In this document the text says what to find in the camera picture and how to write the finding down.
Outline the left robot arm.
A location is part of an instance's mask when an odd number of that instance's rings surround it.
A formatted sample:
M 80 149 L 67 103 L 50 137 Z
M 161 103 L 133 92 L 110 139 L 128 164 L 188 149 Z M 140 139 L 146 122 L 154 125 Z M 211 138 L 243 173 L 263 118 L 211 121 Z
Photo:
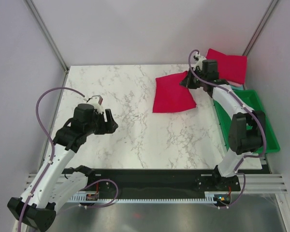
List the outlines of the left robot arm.
M 66 165 L 94 135 L 113 134 L 118 128 L 110 109 L 103 110 L 98 103 L 81 103 L 73 116 L 51 140 L 51 154 L 44 161 L 34 180 L 20 197 L 12 197 L 7 207 L 19 224 L 26 224 L 38 232 L 47 231 L 61 207 L 78 191 L 96 186 L 92 169 L 76 168 L 75 173 L 60 186 L 56 183 Z

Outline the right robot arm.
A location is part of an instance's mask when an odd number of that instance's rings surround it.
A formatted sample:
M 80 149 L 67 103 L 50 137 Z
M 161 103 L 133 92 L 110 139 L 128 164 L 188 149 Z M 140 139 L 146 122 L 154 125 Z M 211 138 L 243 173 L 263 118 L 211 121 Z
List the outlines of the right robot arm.
M 180 85 L 188 89 L 203 90 L 225 110 L 231 119 L 228 134 L 227 154 L 212 173 L 212 186 L 223 190 L 236 175 L 246 158 L 266 147 L 265 113 L 245 105 L 235 94 L 229 83 L 219 78 L 218 62 L 194 55 L 195 67 L 189 67 L 188 74 Z

